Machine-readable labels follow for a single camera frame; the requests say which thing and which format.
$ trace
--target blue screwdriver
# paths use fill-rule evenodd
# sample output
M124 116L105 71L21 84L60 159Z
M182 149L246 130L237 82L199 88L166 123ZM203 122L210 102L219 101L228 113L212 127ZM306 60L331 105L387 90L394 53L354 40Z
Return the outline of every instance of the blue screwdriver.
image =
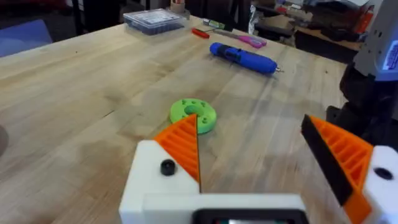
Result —
M242 49L237 49L221 43L212 43L210 52L216 56L225 58L226 60L235 62L245 68L260 72L260 73L274 73L281 72L278 64L273 60L258 55L252 52L247 52Z

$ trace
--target clear plastic container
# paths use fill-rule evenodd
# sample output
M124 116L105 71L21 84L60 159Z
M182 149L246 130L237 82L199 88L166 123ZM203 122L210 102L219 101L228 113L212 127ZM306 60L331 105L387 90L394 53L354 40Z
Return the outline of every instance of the clear plastic container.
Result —
M185 26L187 19L165 9L154 9L142 12L123 14L128 26L136 28L147 35L155 35Z

